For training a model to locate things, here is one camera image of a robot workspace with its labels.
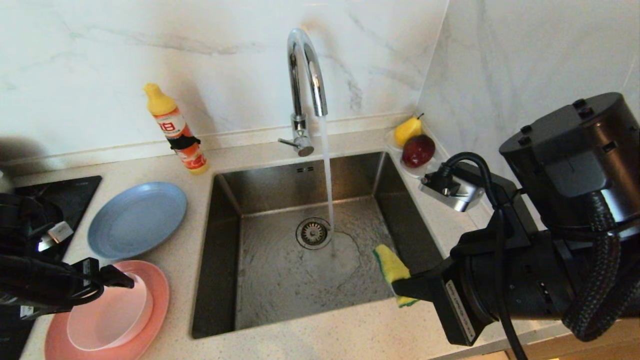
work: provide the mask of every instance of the water stream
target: water stream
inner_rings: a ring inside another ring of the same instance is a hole
[[[329,234],[333,234],[333,230],[335,229],[334,218],[333,218],[333,192],[331,185],[331,166],[329,163],[329,138],[326,133],[326,117],[318,118],[320,123],[320,133],[322,136],[322,155],[324,158],[324,178],[326,181],[326,199],[329,205],[329,225],[331,229],[329,230]]]

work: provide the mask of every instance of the drain strainer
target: drain strainer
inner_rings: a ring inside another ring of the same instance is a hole
[[[296,240],[309,250],[323,248],[329,243],[329,223],[322,218],[308,218],[298,225]]]

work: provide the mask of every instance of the pink bowl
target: pink bowl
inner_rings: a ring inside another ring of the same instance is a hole
[[[144,280],[135,274],[133,289],[104,288],[97,300],[76,306],[69,314],[67,335],[85,351],[117,347],[142,331],[153,310],[153,296]]]

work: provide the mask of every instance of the faucet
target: faucet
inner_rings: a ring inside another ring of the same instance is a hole
[[[314,147],[311,145],[311,138],[307,129],[307,114],[302,111],[300,99],[300,73],[298,69],[298,56],[300,55],[304,59],[303,66],[307,69],[307,79],[316,116],[323,117],[327,114],[322,72],[320,71],[316,50],[304,30],[293,29],[289,33],[287,41],[289,80],[291,80],[291,97],[293,98],[293,114],[291,114],[293,141],[281,138],[278,141],[293,146],[298,156],[308,156],[314,151]]]

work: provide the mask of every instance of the yellow sponge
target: yellow sponge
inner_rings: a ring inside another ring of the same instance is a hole
[[[378,264],[380,265],[380,271],[382,272],[382,275],[385,277],[385,280],[387,281],[389,286],[396,280],[408,279],[411,277],[409,269],[403,264],[400,258],[396,254],[394,254],[394,252],[391,251],[391,249],[386,245],[378,245],[373,250],[373,254],[376,256]],[[396,301],[398,303],[398,307],[404,307],[411,306],[418,300],[410,297],[396,295]]]

